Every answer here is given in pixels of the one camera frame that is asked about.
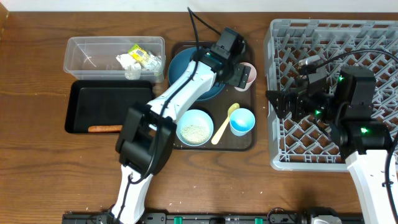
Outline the pink plastic cup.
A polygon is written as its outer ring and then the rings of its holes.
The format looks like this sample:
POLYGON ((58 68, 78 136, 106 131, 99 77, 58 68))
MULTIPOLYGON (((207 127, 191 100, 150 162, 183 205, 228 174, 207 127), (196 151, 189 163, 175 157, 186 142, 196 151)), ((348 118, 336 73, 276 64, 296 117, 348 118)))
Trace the pink plastic cup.
POLYGON ((242 64, 242 65, 245 65, 245 66, 248 66, 248 67, 250 67, 251 69, 250 69, 250 72, 249 72, 248 81, 246 82, 245 88, 238 88, 238 87, 235 87, 235 89, 238 90, 238 91, 246 91, 246 90, 250 89, 251 85, 252 85, 253 82, 255 81, 256 76, 257 76, 257 71, 256 71, 256 68, 255 68, 252 64, 250 64, 250 63, 241 62, 241 64, 242 64))

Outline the light blue plastic cup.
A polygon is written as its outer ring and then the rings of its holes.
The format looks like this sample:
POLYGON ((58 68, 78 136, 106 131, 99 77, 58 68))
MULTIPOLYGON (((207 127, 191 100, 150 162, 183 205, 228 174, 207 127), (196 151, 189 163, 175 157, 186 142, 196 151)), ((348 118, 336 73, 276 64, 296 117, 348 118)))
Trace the light blue plastic cup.
POLYGON ((244 136, 255 126, 256 119, 254 114, 246 109, 239 108, 231 113, 229 125, 231 132, 235 136, 244 136))

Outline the green snack wrapper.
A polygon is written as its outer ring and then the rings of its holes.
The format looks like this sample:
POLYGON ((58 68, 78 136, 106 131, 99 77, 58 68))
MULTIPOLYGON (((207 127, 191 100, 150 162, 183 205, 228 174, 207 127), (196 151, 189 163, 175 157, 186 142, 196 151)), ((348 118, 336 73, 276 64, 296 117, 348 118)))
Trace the green snack wrapper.
POLYGON ((137 44, 129 49, 127 53, 146 70, 158 70, 162 65, 162 61, 158 56, 145 51, 137 44))

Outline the orange carrot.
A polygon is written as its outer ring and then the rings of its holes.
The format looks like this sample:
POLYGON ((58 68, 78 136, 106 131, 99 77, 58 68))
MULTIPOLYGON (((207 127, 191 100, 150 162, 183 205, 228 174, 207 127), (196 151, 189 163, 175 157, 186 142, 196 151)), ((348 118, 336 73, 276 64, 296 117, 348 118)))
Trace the orange carrot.
POLYGON ((90 126, 89 133, 119 133, 122 130, 122 125, 110 126, 90 126))

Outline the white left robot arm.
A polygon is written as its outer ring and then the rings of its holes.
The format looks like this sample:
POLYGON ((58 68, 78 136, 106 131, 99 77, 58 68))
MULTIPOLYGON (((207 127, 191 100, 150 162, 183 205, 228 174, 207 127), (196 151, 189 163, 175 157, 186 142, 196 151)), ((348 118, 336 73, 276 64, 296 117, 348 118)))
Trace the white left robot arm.
POLYGON ((128 109, 116 142, 121 187, 108 223, 139 221, 150 181, 172 153, 179 119, 215 83, 245 86, 249 67, 240 62, 246 50, 244 37, 226 28, 211 47, 197 47, 184 73, 163 94, 128 109))

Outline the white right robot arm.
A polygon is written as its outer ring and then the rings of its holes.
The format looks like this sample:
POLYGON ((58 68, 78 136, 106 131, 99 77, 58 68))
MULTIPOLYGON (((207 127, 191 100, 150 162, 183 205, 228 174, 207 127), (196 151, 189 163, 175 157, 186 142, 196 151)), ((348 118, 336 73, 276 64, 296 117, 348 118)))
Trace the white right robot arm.
POLYGON ((351 174, 365 223, 397 223, 397 176, 393 157, 397 139, 371 117, 376 79, 364 67, 341 69, 336 89, 326 92, 326 71, 314 69, 290 90, 268 90, 266 98, 278 118, 312 115, 330 127, 330 140, 351 174))

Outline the grey dishwasher rack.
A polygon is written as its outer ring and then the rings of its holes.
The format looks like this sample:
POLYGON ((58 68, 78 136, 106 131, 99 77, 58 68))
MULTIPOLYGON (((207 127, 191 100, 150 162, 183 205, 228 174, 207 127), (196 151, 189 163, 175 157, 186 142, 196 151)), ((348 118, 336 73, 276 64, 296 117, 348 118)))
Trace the grey dishwasher rack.
MULTIPOLYGON (((294 85, 301 59, 319 55, 323 60, 359 49, 382 49, 397 54, 397 21, 274 19, 264 39, 265 71, 269 90, 294 85)), ((326 66, 328 92, 336 88, 340 68, 361 65, 375 74, 374 119, 383 121, 391 136, 397 134, 397 63, 384 55, 359 54, 326 66)), ((279 119, 269 108, 269 154, 275 170, 345 172, 338 147, 313 123, 312 116, 293 121, 279 119)))

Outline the clear plastic waste bin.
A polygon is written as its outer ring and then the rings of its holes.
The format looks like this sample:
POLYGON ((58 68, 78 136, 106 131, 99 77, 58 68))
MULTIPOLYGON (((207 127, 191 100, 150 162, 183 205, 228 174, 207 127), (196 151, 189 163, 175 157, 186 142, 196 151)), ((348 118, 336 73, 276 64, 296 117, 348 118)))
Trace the clear plastic waste bin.
POLYGON ((128 80, 116 56, 127 54, 135 44, 162 61, 158 70, 142 67, 139 80, 163 82, 165 40, 160 36, 72 37, 68 40, 63 69, 78 80, 128 80))

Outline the black waste tray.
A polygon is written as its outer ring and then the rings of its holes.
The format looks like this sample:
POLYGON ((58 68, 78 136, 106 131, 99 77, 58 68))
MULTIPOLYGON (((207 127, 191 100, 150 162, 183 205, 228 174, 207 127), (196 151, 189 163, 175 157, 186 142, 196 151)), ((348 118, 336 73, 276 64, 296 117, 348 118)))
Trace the black waste tray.
POLYGON ((92 126, 122 125, 128 109, 154 99, 145 80, 77 80, 70 89, 65 131, 88 133, 92 126))

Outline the yellow plastic spoon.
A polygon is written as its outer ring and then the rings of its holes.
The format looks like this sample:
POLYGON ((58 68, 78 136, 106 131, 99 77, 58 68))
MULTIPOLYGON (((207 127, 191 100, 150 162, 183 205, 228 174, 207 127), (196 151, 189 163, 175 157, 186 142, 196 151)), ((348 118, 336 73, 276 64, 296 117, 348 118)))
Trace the yellow plastic spoon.
POLYGON ((234 104, 232 104, 232 105, 229 107, 229 109, 228 109, 228 114, 227 114, 226 119, 224 120, 223 124, 220 126, 220 128, 217 130, 217 132, 214 134, 214 136, 213 136, 212 139, 211 139, 211 143, 212 143, 213 145, 217 145, 217 144, 219 143, 219 141, 220 141, 220 139, 221 139, 223 133, 225 132, 225 129, 226 129, 227 125, 229 124, 231 114, 232 114, 235 110, 237 110, 237 109, 239 109, 239 108, 240 108, 239 103, 234 103, 234 104))

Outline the dark brown serving tray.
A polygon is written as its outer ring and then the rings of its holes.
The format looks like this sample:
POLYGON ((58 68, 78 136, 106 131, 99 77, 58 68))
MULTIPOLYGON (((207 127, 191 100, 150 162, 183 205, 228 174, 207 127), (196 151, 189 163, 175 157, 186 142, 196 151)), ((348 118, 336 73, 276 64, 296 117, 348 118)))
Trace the dark brown serving tray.
MULTIPOLYGON (((179 52, 189 47, 195 47, 195 42, 193 40, 177 42, 172 47, 172 59, 179 52)), ((228 108, 234 103, 239 103, 240 107, 255 112, 255 85, 251 85, 250 89, 246 91, 238 91, 233 86, 225 85, 225 88, 215 97, 207 101, 195 102, 191 106, 191 109, 202 110, 208 113, 213 120, 214 130, 217 131, 226 118, 228 108)), ((250 130, 244 136, 235 136, 231 132, 230 127, 226 127, 226 130, 217 145, 213 145, 210 141, 208 141, 201 146, 192 147, 182 143, 179 139, 176 139, 174 143, 174 149, 243 152, 251 149, 255 145, 255 143, 255 128, 252 128, 252 130, 250 130)))

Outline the dark blue bowl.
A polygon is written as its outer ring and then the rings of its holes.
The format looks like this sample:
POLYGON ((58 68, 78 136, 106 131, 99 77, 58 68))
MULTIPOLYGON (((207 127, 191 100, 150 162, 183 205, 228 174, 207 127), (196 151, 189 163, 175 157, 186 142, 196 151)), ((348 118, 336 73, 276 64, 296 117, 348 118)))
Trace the dark blue bowl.
MULTIPOLYGON (((188 64, 190 63, 191 56, 196 52, 195 47, 189 47, 179 52, 171 61, 168 70, 169 85, 174 84, 184 73, 188 64)), ((206 93, 202 94, 197 102, 207 101, 215 97, 225 88, 225 84, 215 83, 215 85, 206 93)))

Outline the light blue rice bowl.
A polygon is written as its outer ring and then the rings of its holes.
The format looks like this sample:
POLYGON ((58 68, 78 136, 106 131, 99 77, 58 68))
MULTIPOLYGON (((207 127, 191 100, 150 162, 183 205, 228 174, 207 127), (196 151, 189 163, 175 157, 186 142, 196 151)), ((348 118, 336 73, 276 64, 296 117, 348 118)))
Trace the light blue rice bowl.
POLYGON ((213 120, 202 110, 188 110, 177 123, 178 139, 192 147, 208 142, 214 131, 213 120))

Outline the crumpled white tissue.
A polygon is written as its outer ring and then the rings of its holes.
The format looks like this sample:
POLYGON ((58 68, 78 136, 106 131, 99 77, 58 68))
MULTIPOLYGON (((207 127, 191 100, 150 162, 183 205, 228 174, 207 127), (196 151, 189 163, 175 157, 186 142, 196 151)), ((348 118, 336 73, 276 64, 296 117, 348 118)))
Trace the crumpled white tissue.
POLYGON ((129 54, 117 55, 116 60, 125 70, 124 75, 128 80, 140 79, 142 67, 140 63, 136 61, 131 55, 129 54))

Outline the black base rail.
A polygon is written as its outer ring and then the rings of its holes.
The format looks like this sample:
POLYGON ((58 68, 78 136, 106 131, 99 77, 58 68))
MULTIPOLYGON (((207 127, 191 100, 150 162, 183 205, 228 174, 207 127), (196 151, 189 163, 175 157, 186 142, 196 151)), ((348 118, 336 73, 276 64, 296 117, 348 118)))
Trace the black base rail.
MULTIPOLYGON (((107 213, 67 213, 62 224, 108 224, 112 218, 107 213)), ((166 215, 164 213, 145 213, 137 224, 255 224, 255 223, 294 223, 296 214, 261 215, 166 215)))

